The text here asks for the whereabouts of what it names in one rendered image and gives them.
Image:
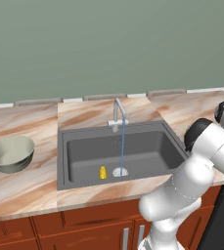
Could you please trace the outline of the grey wall outlet strip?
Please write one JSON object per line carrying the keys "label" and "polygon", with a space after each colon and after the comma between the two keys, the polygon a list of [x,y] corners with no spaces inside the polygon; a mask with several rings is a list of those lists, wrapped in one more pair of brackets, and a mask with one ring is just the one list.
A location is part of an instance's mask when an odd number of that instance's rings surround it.
{"label": "grey wall outlet strip", "polygon": [[89,95],[89,96],[84,96],[83,101],[109,100],[109,99],[115,99],[115,98],[127,98],[127,94],[116,93],[116,94]]}
{"label": "grey wall outlet strip", "polygon": [[19,100],[14,102],[14,106],[37,105],[37,104],[58,104],[63,103],[63,98],[36,99],[36,100]]}
{"label": "grey wall outlet strip", "polygon": [[154,97],[154,96],[186,94],[186,93],[187,93],[186,89],[156,90],[156,91],[148,91],[146,96]]}

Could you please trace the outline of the red-brown false drawer front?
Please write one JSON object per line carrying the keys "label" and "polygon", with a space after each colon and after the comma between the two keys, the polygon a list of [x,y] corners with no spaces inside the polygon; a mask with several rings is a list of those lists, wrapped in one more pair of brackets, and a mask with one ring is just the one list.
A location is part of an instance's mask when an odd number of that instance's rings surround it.
{"label": "red-brown false drawer front", "polygon": [[64,227],[122,220],[139,214],[139,200],[132,199],[62,212]]}

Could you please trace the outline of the black dishwasher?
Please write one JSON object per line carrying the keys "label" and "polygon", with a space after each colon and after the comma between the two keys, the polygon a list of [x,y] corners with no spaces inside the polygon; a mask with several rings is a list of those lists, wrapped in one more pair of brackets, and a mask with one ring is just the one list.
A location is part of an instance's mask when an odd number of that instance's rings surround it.
{"label": "black dishwasher", "polygon": [[198,250],[224,250],[224,185],[218,193]]}

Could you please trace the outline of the yellow corn cob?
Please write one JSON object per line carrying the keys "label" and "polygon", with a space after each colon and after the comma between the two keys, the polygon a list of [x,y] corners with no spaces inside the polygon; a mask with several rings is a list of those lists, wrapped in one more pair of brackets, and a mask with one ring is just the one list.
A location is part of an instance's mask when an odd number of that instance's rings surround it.
{"label": "yellow corn cob", "polygon": [[104,180],[108,177],[107,169],[106,166],[101,166],[100,167],[100,179]]}

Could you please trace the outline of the grey kitchen sink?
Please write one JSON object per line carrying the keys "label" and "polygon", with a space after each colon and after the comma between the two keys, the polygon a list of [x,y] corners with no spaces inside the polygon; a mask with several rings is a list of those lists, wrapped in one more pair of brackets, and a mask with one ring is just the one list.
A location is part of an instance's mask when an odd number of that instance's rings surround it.
{"label": "grey kitchen sink", "polygon": [[[189,154],[164,121],[58,133],[57,189],[91,187],[168,175]],[[108,177],[100,179],[100,167]]]}

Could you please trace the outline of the pale green bowl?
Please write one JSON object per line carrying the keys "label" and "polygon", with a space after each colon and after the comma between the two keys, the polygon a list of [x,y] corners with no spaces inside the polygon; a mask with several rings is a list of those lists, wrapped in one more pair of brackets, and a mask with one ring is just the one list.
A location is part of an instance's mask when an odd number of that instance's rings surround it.
{"label": "pale green bowl", "polygon": [[26,136],[12,136],[0,140],[0,172],[17,173],[26,168],[35,150],[34,141]]}

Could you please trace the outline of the silver sink faucet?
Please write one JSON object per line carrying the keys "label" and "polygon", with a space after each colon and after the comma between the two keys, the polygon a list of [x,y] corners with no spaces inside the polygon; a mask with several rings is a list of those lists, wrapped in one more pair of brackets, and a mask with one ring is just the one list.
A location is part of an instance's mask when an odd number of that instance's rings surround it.
{"label": "silver sink faucet", "polygon": [[127,125],[128,114],[119,98],[114,99],[113,119],[108,121],[108,126],[116,133],[120,126]]}

